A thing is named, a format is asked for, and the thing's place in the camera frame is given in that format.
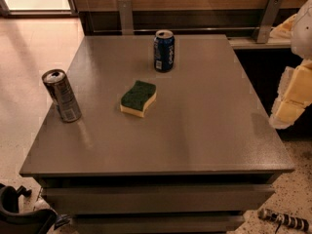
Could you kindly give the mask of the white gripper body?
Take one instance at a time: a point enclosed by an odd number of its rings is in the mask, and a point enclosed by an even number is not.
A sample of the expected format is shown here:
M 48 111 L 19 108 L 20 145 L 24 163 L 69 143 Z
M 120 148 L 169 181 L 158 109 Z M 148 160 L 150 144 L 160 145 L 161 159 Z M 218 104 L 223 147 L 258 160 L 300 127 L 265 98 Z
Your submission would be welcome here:
M 291 48 L 302 59 L 312 59 L 312 0 L 307 0 L 294 18 Z

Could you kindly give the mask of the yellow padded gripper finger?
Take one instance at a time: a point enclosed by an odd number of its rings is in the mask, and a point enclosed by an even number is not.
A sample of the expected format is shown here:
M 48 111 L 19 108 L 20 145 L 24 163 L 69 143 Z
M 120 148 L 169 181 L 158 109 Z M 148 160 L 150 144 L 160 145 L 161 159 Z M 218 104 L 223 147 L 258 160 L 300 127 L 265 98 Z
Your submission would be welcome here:
M 312 104 L 312 61 L 304 59 L 296 68 L 287 66 L 282 73 L 269 124 L 283 130 L 294 124 Z
M 296 14 L 290 16 L 282 23 L 274 27 L 270 32 L 270 37 L 274 39 L 290 39 L 292 37 L 293 23 Z

